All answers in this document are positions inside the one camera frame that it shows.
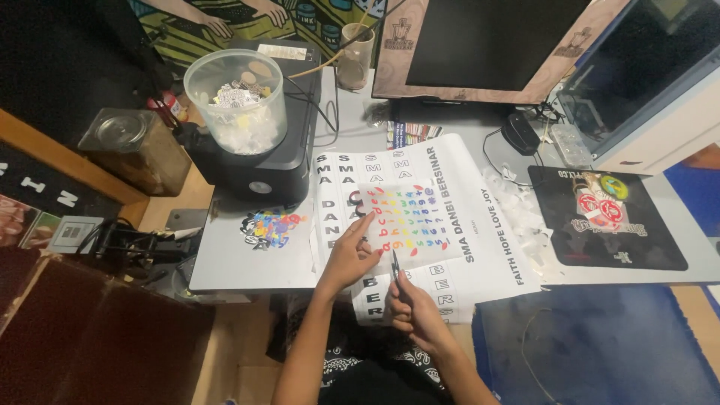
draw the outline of cartoon hand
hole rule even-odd
[[[233,31],[225,23],[225,20],[221,18],[203,13],[199,20],[200,24],[207,25],[218,37],[228,39],[233,36]]]
[[[266,15],[270,17],[275,27],[282,27],[288,19],[285,9],[270,0],[243,0],[243,3],[258,11],[253,17]]]

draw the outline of hand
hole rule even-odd
[[[243,0],[243,3],[258,11],[253,17],[266,15],[275,27],[282,27],[288,19],[285,9],[270,0]]]
[[[203,13],[202,16],[199,16],[199,23],[206,25],[218,37],[229,39],[233,36],[233,31],[228,27],[226,21],[221,18]]]
[[[316,291],[334,297],[345,287],[360,280],[360,277],[380,261],[382,249],[372,252],[370,245],[362,239],[373,218],[375,214],[370,213],[353,222],[335,242],[325,271],[315,288]]]
[[[455,338],[430,294],[414,286],[404,271],[398,272],[397,283],[390,283],[386,298],[392,325],[407,332],[412,341],[431,356],[447,352],[456,344]]]

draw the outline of black fabric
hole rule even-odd
[[[453,403],[446,391],[431,384],[420,369],[396,360],[360,362],[341,373],[318,399],[318,405]]]

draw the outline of round sticker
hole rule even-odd
[[[583,194],[579,196],[577,198],[577,203],[586,213],[598,209],[598,200],[592,194]]]
[[[623,220],[623,211],[620,209],[620,205],[612,200],[600,201],[600,212],[603,213],[607,219],[613,222],[620,222]]]
[[[600,185],[603,186],[603,190],[618,200],[625,200],[628,197],[628,187],[615,177],[608,176],[607,174],[602,176],[600,178]]]

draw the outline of red sticker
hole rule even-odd
[[[579,196],[577,198],[577,204],[579,204],[580,208],[586,213],[598,209],[598,200],[590,194]]]
[[[603,215],[610,221],[620,222],[623,220],[623,211],[620,209],[620,205],[618,205],[615,201],[600,201],[600,212],[602,212]]]

